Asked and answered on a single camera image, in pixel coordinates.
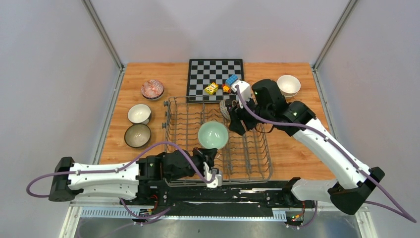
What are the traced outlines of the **mint green bowl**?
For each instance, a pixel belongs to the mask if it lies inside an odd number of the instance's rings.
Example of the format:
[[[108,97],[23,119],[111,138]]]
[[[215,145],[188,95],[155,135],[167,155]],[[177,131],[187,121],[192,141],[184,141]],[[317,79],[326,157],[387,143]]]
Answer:
[[[206,149],[222,149],[229,139],[228,129],[217,121],[203,123],[198,131],[198,141]]]

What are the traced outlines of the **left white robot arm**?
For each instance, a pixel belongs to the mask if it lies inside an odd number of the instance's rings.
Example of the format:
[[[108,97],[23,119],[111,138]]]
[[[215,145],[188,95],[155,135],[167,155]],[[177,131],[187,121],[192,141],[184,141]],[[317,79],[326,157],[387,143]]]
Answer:
[[[63,157],[55,168],[48,200],[72,201],[78,197],[117,197],[135,200],[140,205],[152,198],[155,182],[202,175],[206,186],[222,184],[222,175],[214,166],[217,149],[194,148],[193,153],[175,150],[147,156],[132,164],[87,165]]]

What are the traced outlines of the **dark teal glazed bowl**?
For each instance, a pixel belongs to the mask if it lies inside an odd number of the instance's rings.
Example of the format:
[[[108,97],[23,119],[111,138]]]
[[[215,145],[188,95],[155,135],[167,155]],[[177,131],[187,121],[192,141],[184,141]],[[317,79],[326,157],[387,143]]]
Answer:
[[[145,124],[131,125],[124,134],[125,143],[132,148],[140,148],[149,143],[152,131]]]

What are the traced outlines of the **teal white dotted bowl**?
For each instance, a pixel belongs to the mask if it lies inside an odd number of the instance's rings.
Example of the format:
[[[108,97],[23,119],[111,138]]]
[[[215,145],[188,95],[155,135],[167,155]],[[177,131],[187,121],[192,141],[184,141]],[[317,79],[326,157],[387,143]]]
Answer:
[[[145,104],[136,104],[127,113],[127,118],[132,124],[148,124],[151,117],[151,108]]]

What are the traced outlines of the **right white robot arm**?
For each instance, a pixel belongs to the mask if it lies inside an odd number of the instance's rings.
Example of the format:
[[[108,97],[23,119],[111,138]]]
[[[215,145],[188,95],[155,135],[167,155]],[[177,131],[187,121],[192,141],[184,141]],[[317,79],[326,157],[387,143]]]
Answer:
[[[239,103],[229,109],[229,129],[239,135],[271,124],[309,148],[334,174],[331,180],[292,178],[283,188],[283,200],[289,207],[302,201],[332,203],[348,215],[355,214],[384,177],[381,168],[370,168],[354,158],[327,131],[315,113],[303,102],[287,102],[277,83],[263,79],[250,85],[229,79],[226,86]]]

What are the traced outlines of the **beige floral bowl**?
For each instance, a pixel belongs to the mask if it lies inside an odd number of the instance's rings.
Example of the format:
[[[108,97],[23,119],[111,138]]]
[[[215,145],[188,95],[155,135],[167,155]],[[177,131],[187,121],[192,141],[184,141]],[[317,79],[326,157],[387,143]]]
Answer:
[[[295,92],[295,93],[285,93],[284,97],[285,98],[292,98],[292,97],[296,96],[297,94],[298,94],[297,92]]]

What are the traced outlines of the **blue zigzag bowl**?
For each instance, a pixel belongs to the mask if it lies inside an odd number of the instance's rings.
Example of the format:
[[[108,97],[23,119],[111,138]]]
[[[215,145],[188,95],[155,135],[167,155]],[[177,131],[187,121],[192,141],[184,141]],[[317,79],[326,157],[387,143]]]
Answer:
[[[164,85],[158,80],[148,80],[141,87],[141,94],[146,97],[156,97],[164,93]]]

